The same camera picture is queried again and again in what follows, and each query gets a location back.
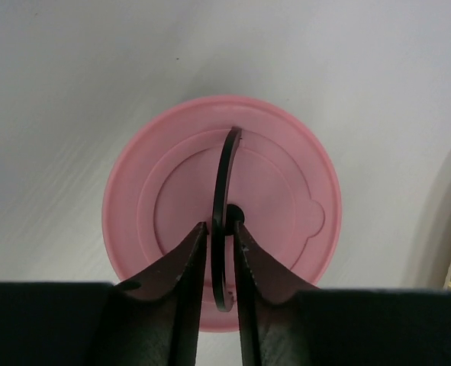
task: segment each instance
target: black plastic ring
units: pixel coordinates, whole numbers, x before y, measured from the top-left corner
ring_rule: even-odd
[[[218,163],[217,182],[213,199],[211,217],[211,284],[215,304],[220,311],[232,310],[234,299],[227,290],[225,278],[225,236],[227,222],[227,197],[230,173],[235,153],[239,147],[242,130],[233,127],[225,139],[224,148]]]

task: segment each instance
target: white tabletop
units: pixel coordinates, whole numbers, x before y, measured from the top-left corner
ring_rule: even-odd
[[[106,179],[191,98],[294,114],[330,154],[343,228],[322,287],[437,287],[451,256],[451,1],[0,2],[0,280],[117,281]],[[238,364],[236,333],[198,364]]]

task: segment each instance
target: black ring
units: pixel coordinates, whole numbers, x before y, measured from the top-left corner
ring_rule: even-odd
[[[215,304],[220,311],[232,309],[234,299],[227,291],[225,278],[225,224],[227,221],[227,197],[230,173],[234,163],[235,153],[239,147],[242,130],[233,127],[225,139],[224,148],[218,163],[217,182],[213,198],[213,213],[211,217],[211,284]]]

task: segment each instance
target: pink plastic lid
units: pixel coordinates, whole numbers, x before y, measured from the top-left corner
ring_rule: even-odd
[[[243,129],[228,202],[254,239],[315,284],[340,232],[340,188],[322,145],[299,120],[235,95],[187,101],[155,117],[125,146],[105,189],[103,237],[121,280],[175,248],[199,221],[211,228],[218,161],[230,128]],[[231,237],[227,284],[235,293]],[[210,250],[200,330],[238,330],[237,306],[221,313],[211,288]]]

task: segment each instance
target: white surface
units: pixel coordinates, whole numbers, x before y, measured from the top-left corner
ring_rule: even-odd
[[[0,1],[0,280],[116,281],[113,161],[152,116],[217,93],[277,104],[329,152],[344,218],[321,286],[442,285],[451,1],[424,0]],[[239,359],[237,334],[201,335],[198,364]]]

